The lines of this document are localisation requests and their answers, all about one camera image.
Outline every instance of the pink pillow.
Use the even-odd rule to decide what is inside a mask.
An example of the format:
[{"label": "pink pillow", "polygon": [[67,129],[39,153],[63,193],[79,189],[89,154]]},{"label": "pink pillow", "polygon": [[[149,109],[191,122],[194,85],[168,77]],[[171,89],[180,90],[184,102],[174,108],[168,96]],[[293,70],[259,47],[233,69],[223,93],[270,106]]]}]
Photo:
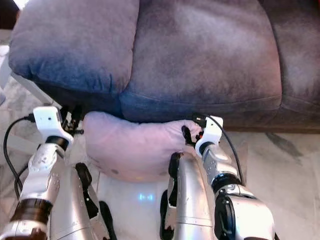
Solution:
[{"label": "pink pillow", "polygon": [[168,175],[173,153],[195,154],[185,145],[183,125],[195,140],[201,128],[191,120],[138,124],[104,112],[90,112],[83,123],[86,152],[109,176],[130,182],[160,181]]}]

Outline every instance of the white floor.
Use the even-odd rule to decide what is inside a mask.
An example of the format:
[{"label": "white floor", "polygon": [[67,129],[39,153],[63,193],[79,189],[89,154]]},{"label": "white floor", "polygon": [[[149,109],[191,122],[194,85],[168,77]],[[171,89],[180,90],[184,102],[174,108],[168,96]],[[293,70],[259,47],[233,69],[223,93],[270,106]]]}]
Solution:
[{"label": "white floor", "polygon": [[[14,80],[4,88],[0,130],[30,113],[41,103]],[[32,123],[21,122],[13,132],[40,143]],[[320,239],[320,135],[230,133],[240,156],[247,159],[247,185],[271,209],[281,240]],[[230,152],[226,144],[223,148]],[[0,150],[0,229],[15,207],[13,177]],[[20,169],[29,155],[10,151]],[[104,174],[90,164],[85,140],[78,136],[68,153],[69,163],[87,162],[100,200],[108,203],[118,240],[158,240],[160,197],[167,182],[127,183]]]}]

